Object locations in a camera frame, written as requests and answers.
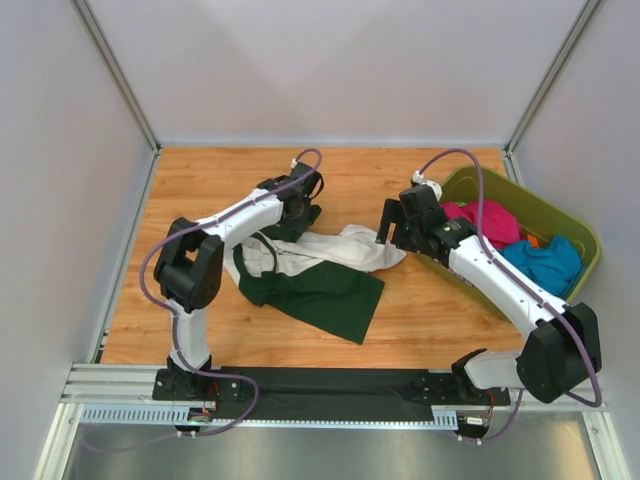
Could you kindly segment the white and green raglan t-shirt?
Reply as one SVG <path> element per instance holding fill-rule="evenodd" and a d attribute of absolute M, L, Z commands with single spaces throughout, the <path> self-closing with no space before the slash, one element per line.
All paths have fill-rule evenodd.
<path fill-rule="evenodd" d="M 337 235 L 305 232 L 294 242 L 255 233 L 225 255 L 224 268 L 251 304 L 360 345 L 385 288 L 374 273 L 406 256 L 378 243 L 374 230 L 348 224 Z"/>

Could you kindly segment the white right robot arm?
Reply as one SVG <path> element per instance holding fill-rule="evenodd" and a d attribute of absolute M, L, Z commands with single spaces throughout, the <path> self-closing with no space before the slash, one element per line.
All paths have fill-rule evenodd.
<path fill-rule="evenodd" d="M 521 350 L 478 350 L 456 365 L 450 390 L 470 404 L 491 388 L 518 388 L 542 403 L 589 381 L 589 405 L 602 393 L 597 373 L 601 354 L 597 316 L 586 304 L 568 304 L 527 278 L 463 217 L 449 219 L 428 184 L 414 185 L 385 201 L 376 240 L 427 256 L 481 292 L 525 340 Z"/>

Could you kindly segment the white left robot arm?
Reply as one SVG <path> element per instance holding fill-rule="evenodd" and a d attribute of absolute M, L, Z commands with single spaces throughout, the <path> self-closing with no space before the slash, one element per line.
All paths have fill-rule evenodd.
<path fill-rule="evenodd" d="M 153 278 L 172 316 L 167 369 L 186 400 L 199 401 L 210 389 L 207 308 L 220 290 L 224 256 L 267 227 L 310 226 L 314 192 L 323 188 L 317 169 L 293 162 L 289 174 L 262 181 L 222 212 L 171 224 Z"/>

